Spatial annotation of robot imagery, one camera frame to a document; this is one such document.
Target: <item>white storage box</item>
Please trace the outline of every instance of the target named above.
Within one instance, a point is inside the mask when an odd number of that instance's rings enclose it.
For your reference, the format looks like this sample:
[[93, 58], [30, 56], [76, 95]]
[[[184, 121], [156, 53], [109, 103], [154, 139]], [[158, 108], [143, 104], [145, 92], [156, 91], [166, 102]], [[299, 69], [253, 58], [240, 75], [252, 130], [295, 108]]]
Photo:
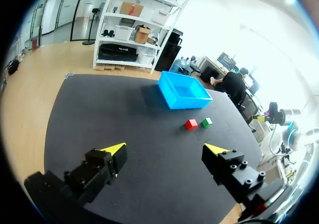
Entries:
[[165, 25], [165, 23], [167, 22], [167, 19], [169, 19], [170, 16], [171, 16], [170, 13], [156, 9], [153, 13], [152, 21]]
[[118, 40], [128, 41], [134, 28], [128, 26], [116, 25], [114, 38]]
[[138, 62], [140, 64], [150, 64], [155, 54], [150, 48], [138, 46]]

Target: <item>glass wall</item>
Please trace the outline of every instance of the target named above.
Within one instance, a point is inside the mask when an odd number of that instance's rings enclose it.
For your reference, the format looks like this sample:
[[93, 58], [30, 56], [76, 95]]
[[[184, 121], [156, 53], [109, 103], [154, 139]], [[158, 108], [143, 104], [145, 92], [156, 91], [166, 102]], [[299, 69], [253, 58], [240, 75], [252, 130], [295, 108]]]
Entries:
[[[90, 37], [95, 40], [105, 2], [106, 0], [38, 0], [26, 14], [20, 28], [22, 48], [86, 40], [92, 22]], [[99, 11], [92, 20], [94, 8]]]
[[[80, 0], [78, 9], [76, 11], [74, 28], [72, 33], [72, 40], [88, 39], [90, 26], [92, 23], [92, 31], [90, 38], [95, 39], [101, 13], [106, 0]], [[94, 20], [92, 9], [98, 8], [99, 11], [95, 15]]]
[[48, 0], [42, 20], [42, 44], [70, 41], [79, 0]]

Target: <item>computer monitor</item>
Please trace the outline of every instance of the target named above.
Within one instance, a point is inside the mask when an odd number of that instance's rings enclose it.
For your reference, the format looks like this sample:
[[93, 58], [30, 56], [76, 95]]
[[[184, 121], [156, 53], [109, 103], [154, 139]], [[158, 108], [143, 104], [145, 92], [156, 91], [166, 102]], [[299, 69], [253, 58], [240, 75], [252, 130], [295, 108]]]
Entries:
[[253, 79], [251, 79], [249, 76], [247, 76], [244, 80], [245, 80], [246, 86], [248, 88], [250, 88], [254, 85]]
[[229, 71], [236, 65], [236, 62], [225, 52], [221, 53], [217, 60]]
[[253, 78], [252, 75], [249, 74], [249, 78], [253, 81], [253, 85], [249, 87], [249, 92], [254, 95], [260, 88], [259, 83]]

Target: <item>green cube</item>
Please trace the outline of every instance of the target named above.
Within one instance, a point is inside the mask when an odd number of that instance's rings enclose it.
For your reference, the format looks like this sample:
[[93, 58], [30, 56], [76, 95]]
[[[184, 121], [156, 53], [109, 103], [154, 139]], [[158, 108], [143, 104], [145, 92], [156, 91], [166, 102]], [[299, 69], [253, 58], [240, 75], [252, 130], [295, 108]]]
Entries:
[[208, 128], [213, 122], [210, 120], [210, 118], [206, 118], [203, 120], [202, 122], [202, 125], [205, 127], [205, 128]]

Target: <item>cable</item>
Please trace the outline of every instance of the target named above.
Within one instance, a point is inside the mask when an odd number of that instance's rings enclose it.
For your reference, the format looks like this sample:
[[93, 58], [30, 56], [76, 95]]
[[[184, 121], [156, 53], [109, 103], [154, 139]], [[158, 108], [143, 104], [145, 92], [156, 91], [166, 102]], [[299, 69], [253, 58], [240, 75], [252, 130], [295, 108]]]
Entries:
[[263, 220], [263, 219], [249, 219], [249, 220], [243, 220], [237, 224], [244, 224], [244, 223], [268, 223], [268, 224], [274, 224], [273, 222], [269, 220]]
[[269, 149], [270, 149], [271, 153], [274, 154], [275, 156], [284, 157], [284, 156], [287, 156], [287, 155], [291, 154], [293, 151], [292, 151], [292, 152], [289, 152], [289, 153], [285, 153], [285, 154], [277, 154], [277, 153], [275, 153], [275, 152], [271, 149], [271, 140], [273, 139], [274, 133], [275, 133], [275, 131], [276, 131], [276, 127], [277, 127], [277, 124], [275, 124], [274, 131], [273, 131], [273, 133], [272, 133], [272, 135], [271, 135], [271, 137], [270, 137], [270, 140], [269, 140]]

